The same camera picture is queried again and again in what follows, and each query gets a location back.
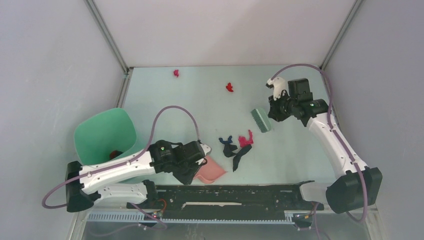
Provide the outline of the pink plastic dustpan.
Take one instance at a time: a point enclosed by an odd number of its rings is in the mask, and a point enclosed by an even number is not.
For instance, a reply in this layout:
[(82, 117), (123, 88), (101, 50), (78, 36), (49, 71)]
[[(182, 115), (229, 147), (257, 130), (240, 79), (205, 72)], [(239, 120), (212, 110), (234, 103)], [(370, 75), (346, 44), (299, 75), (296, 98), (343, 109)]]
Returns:
[(217, 179), (227, 173), (213, 158), (207, 156), (207, 163), (203, 165), (194, 176), (194, 180), (199, 180), (203, 184), (213, 184)]

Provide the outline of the green hand brush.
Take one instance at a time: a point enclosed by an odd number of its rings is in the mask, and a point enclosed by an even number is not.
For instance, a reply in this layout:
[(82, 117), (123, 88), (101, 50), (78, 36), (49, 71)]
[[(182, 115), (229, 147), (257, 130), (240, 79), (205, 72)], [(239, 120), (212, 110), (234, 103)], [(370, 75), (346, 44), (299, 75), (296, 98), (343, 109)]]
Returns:
[(272, 130), (272, 123), (263, 108), (255, 108), (250, 111), (250, 114), (262, 133), (267, 133)]

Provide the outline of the blue paper scrap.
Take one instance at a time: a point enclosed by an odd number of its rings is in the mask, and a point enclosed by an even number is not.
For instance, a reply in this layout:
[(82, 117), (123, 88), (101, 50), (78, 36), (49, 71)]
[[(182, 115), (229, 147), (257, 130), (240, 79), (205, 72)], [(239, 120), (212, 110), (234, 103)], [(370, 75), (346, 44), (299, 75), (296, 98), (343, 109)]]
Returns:
[(223, 145), (230, 145), (233, 143), (233, 136), (230, 135), (226, 140), (224, 140), (222, 137), (219, 137), (218, 140)]

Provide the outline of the black twisted paper scrap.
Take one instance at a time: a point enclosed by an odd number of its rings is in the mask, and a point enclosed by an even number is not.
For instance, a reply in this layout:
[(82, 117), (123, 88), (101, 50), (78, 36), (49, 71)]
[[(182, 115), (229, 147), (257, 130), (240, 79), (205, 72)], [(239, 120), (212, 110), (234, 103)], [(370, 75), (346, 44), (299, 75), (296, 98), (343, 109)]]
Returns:
[(246, 155), (252, 149), (252, 145), (248, 144), (242, 147), (232, 159), (232, 171), (235, 172), (240, 164), (240, 161), (244, 155)]

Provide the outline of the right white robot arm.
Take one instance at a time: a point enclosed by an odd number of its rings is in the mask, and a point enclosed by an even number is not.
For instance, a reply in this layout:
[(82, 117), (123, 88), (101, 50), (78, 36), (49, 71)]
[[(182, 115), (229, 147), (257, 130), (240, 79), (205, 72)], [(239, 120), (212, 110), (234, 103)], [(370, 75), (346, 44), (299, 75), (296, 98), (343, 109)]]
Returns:
[(286, 81), (271, 78), (266, 86), (273, 90), (268, 98), (268, 117), (282, 122), (289, 117), (301, 121), (319, 141), (334, 171), (334, 183), (308, 182), (291, 194), (291, 204), (304, 209), (310, 202), (327, 204), (337, 214), (376, 203), (383, 175), (370, 168), (347, 142), (328, 112), (324, 99), (314, 99), (306, 78)]

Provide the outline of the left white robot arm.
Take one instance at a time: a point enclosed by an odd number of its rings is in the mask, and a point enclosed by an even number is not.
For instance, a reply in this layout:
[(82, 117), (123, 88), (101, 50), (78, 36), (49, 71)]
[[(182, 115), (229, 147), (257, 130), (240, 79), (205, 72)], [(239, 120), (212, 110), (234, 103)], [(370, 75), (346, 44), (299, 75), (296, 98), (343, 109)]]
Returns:
[(183, 185), (190, 185), (207, 164), (212, 149), (200, 141), (187, 144), (159, 140), (134, 155), (102, 164), (82, 165), (73, 161), (67, 165), (65, 185), (66, 210), (76, 213), (105, 201), (142, 204), (153, 208), (158, 202), (155, 183), (145, 179), (126, 185), (123, 181), (153, 174), (172, 174)]

